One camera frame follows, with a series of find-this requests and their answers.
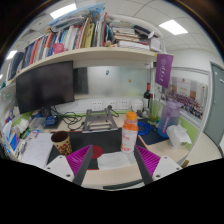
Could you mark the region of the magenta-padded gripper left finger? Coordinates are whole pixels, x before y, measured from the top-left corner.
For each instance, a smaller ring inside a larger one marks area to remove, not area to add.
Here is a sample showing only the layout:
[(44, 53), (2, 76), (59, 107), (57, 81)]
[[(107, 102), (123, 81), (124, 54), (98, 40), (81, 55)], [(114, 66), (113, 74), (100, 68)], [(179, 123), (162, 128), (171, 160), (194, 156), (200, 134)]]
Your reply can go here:
[(67, 157), (62, 155), (57, 156), (45, 167), (45, 170), (81, 186), (92, 155), (93, 146), (88, 145)]

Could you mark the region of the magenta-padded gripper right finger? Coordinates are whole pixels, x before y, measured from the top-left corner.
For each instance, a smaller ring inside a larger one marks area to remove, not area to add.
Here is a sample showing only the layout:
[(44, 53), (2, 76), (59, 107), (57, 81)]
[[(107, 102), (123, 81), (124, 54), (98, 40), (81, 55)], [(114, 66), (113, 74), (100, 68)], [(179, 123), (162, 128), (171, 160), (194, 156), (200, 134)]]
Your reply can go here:
[(145, 185), (181, 170), (181, 167), (168, 156), (158, 156), (136, 145), (134, 156)]

